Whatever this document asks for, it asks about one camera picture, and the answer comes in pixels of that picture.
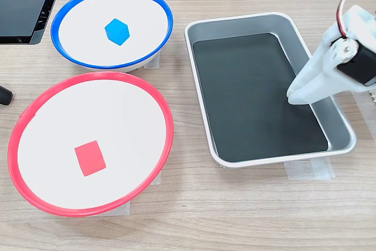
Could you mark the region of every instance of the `red square block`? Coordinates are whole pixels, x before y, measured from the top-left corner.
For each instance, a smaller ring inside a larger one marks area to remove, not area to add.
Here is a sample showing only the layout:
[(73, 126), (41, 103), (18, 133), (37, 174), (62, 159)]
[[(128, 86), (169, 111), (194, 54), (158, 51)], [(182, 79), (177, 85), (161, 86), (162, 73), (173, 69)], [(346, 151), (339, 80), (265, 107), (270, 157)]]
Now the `red square block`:
[(84, 176), (103, 170), (105, 160), (96, 140), (75, 148), (78, 163)]

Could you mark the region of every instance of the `metal tray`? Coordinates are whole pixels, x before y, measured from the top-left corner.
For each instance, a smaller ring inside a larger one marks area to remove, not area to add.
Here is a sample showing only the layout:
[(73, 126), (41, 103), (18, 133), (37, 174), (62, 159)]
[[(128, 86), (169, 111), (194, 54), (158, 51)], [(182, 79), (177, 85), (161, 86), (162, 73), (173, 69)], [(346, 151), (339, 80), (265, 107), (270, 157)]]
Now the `metal tray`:
[(290, 105), (311, 56), (290, 17), (264, 13), (185, 29), (209, 150), (227, 168), (342, 155), (356, 136), (333, 97)]

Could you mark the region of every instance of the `blue cube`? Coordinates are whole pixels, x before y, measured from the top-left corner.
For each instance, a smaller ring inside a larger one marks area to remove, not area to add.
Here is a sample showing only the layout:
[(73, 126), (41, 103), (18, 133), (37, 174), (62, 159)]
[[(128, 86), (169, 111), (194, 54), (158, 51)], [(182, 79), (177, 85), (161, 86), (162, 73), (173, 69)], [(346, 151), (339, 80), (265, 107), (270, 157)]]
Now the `blue cube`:
[(106, 25), (107, 38), (117, 45), (123, 44), (129, 38), (128, 26), (118, 19), (114, 19)]

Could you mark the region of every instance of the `wooden table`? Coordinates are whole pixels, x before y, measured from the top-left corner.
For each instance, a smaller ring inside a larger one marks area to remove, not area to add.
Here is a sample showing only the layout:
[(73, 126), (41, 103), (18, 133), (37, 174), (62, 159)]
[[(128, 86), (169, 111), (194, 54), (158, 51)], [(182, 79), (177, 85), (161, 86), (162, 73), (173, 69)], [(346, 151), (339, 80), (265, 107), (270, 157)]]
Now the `wooden table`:
[[(210, 157), (183, 37), (197, 19), (280, 11), (296, 22), (311, 52), (335, 20), (339, 0), (166, 0), (174, 32), (158, 70), (132, 74), (157, 87), (175, 122), (162, 184), (131, 201), (130, 215), (68, 219), (34, 208), (15, 189), (7, 147), (21, 112), (43, 91), (86, 72), (53, 47), (0, 46), (0, 85), (14, 92), (0, 107), (0, 250), (376, 250), (376, 147), (350, 93), (338, 101), (358, 144), (331, 158), (336, 178), (289, 180), (283, 164), (223, 169)], [(348, 0), (376, 9), (374, 0)]]

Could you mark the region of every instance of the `tape strip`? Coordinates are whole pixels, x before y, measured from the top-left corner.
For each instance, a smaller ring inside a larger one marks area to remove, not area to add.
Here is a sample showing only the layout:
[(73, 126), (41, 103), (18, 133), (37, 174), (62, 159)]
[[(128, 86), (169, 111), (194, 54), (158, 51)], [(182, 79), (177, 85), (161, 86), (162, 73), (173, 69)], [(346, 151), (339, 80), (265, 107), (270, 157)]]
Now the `tape strip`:
[(159, 68), (159, 58), (160, 58), (160, 52), (158, 52), (157, 56), (153, 58), (150, 62), (146, 63), (144, 65), (145, 69), (158, 69)]
[[(162, 172), (159, 172), (157, 177), (153, 180), (150, 185), (160, 185), (162, 181)], [(130, 212), (130, 202), (125, 203), (124, 205), (117, 207), (116, 209), (110, 210), (106, 213), (94, 215), (93, 217), (108, 217), (108, 216), (128, 216)]]
[(353, 92), (352, 95), (358, 105), (363, 119), (370, 130), (374, 141), (376, 141), (376, 104), (372, 99), (376, 100), (375, 91), (373, 93), (368, 92)]
[(160, 185), (162, 181), (162, 171), (159, 172), (157, 177), (153, 180), (153, 182), (150, 185)]
[(106, 213), (94, 215), (93, 217), (108, 217), (108, 216), (127, 216), (130, 211), (130, 202), (125, 203), (124, 205), (117, 207), (116, 209), (110, 210)]
[(331, 180), (335, 178), (329, 157), (284, 162), (290, 180)]

